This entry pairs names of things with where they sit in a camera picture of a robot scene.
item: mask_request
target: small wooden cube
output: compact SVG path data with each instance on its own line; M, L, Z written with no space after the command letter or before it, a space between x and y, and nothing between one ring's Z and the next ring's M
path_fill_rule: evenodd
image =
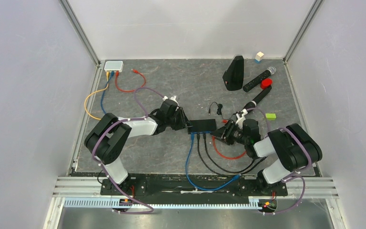
M264 56L264 53L262 53L262 52L258 52L258 53L256 54L256 57L254 58L254 60L255 60L256 62L260 62L260 61L263 59L263 56Z

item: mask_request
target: table surface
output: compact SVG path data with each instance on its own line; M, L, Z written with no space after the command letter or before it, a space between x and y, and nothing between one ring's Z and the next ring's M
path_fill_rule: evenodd
M163 95L177 96L179 106L183 107L190 120L215 118L217 127L224 124L222 118L216 114L217 106L208 108L212 102L223 104L225 118L232 113L240 111L243 106L251 101L258 93L260 87L255 87L250 92L243 90L226 90L222 75L228 68L231 60L126 60L123 72L118 77L118 85L124 90L132 90L142 85L143 79L131 69L136 69L146 77L146 87L153 88ZM259 103L259 108L266 113L275 113L277 118L270 121L272 129L300 123L296 110L290 84L285 72L282 60L263 60L256 64L254 60L245 60L244 83L249 82L267 67L276 68L276 73L270 78L273 80L271 92ZM99 88L106 84L105 72L102 73ZM100 107L101 93L95 96L91 113L96 117L102 117ZM148 112L159 108L162 104L161 97L149 90L141 90L137 98L146 107ZM120 117L140 117L144 112L135 102L133 93L118 91L114 85L114 78L110 81L110 88L105 93L103 107L106 112L111 112ZM250 113L247 118L259 122L261 135L267 133L266 123L260 112ZM98 123L97 120L89 119L84 131L84 138ZM216 168L207 158L204 151L203 139L200 142L200 151L206 163L216 171ZM197 143L194 144L192 157L189 164L190 174L211 174L202 164L197 154ZM211 157L225 169L235 171L247 167L252 161L248 156L238 160L226 160L215 152L211 144L211 136L207 136L208 151ZM216 141L218 150L226 156L238 156L244 151L244 146L235 143L232 146L224 145ZM187 130L174 131L167 128L166 131L156 136L138 136L127 140L120 155L124 167L130 173L167 173L184 174L184 164L190 149L190 136ZM277 159L276 155L270 155L264 162L258 165L251 174L256 174L261 169L269 166ZM85 146L81 146L76 172L100 172L100 167L92 161L90 152ZM313 169L304 175L314 175Z

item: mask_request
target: green block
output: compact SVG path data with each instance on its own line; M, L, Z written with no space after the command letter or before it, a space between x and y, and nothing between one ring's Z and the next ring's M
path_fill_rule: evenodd
M276 116L274 113L266 113L267 120L275 120Z

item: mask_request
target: black triangular object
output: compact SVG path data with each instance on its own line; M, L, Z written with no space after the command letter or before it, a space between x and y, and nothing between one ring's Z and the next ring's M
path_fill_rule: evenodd
M237 55L222 76L228 91L240 90L244 84L244 57Z

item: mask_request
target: black mounting plate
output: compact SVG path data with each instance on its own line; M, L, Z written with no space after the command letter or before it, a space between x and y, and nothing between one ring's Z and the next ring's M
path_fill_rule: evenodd
M190 175L190 179L203 188L215 188L227 181L226 177L217 175ZM240 177L218 191L201 194L193 193L196 190L188 182L186 175L129 174L121 188L132 195L132 186L135 190L134 198L151 204L246 204L249 203L249 196L270 197L273 191L276 196L288 195L285 184L258 190L255 177L250 176ZM108 179L103 180L100 194L121 195Z

